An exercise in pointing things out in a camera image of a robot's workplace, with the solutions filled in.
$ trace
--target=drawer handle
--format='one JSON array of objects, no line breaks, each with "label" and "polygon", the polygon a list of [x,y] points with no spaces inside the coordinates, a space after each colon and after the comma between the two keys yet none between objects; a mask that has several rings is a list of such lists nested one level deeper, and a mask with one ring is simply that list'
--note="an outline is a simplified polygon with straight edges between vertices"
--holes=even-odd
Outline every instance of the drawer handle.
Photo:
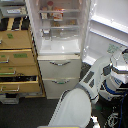
[{"label": "drawer handle", "polygon": [[19,92],[20,87],[18,86],[18,88],[16,90],[4,90],[3,86],[1,87],[1,92]]},{"label": "drawer handle", "polygon": [[68,61],[68,62],[65,62],[63,64],[57,64],[56,62],[53,62],[53,61],[50,62],[50,64],[54,64],[54,65],[57,65],[57,66],[64,66],[64,65],[69,64],[69,63],[71,63],[71,62]]},{"label": "drawer handle", "polygon": [[14,72],[8,72],[8,73],[0,73],[0,75],[15,75],[16,71]]},{"label": "drawer handle", "polygon": [[62,82],[59,82],[59,81],[52,81],[52,82],[54,82],[54,83],[56,83],[56,84],[66,84],[66,83],[68,83],[70,80],[67,80],[67,81],[62,81]]},{"label": "drawer handle", "polygon": [[6,61],[0,61],[0,64],[2,63],[8,63],[9,62],[9,59],[7,59]]}]

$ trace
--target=white robot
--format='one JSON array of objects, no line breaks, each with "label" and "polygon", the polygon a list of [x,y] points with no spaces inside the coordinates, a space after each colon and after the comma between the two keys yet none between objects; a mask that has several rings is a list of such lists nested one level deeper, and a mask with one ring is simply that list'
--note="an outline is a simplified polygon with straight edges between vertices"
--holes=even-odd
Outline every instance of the white robot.
[{"label": "white robot", "polygon": [[48,126],[85,128],[91,118],[91,103],[98,101],[104,80],[113,76],[128,82],[127,54],[128,49],[121,47],[111,57],[98,59],[73,90],[62,94]]}]

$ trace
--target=refrigerator drawer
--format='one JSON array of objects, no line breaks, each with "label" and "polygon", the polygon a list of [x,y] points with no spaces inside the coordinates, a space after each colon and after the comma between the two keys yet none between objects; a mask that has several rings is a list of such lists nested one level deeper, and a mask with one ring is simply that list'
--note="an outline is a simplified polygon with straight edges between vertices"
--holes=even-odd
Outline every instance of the refrigerator drawer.
[{"label": "refrigerator drawer", "polygon": [[79,78],[80,76],[81,59],[79,57],[73,59],[72,57],[53,56],[52,58],[48,57],[47,60],[43,60],[41,57],[38,57],[38,62],[43,79]]},{"label": "refrigerator drawer", "polygon": [[34,80],[30,78],[30,81],[0,82],[0,93],[29,93],[39,91],[38,77]]},{"label": "refrigerator drawer", "polygon": [[35,65],[31,49],[0,50],[0,66]]},{"label": "refrigerator drawer", "polygon": [[0,49],[31,48],[28,31],[0,32]]},{"label": "refrigerator drawer", "polygon": [[0,77],[12,76],[34,76],[38,75],[36,65],[33,66],[14,66],[14,67],[0,67]]},{"label": "refrigerator drawer", "polygon": [[27,15],[25,6],[4,6],[0,9],[4,17],[24,17]]},{"label": "refrigerator drawer", "polygon": [[79,79],[43,80],[47,99],[59,99],[66,90],[72,90]]}]

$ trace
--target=floor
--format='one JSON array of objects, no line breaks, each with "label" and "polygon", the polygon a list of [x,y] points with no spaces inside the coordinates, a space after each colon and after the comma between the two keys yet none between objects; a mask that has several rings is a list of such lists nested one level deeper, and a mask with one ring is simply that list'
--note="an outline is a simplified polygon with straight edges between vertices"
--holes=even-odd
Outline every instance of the floor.
[{"label": "floor", "polygon": [[[48,125],[58,100],[46,98],[22,98],[17,105],[3,105],[0,103],[0,128],[37,128]],[[98,117],[103,128],[106,119],[101,114],[101,106],[96,105],[92,115]]]}]

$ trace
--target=refrigerator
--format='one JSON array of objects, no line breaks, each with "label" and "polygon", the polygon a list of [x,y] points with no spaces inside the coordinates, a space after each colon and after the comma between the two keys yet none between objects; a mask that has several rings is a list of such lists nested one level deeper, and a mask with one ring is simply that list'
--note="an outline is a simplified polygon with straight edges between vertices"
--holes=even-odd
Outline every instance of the refrigerator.
[{"label": "refrigerator", "polygon": [[128,46],[127,0],[25,0],[46,96],[56,99],[93,65]]}]

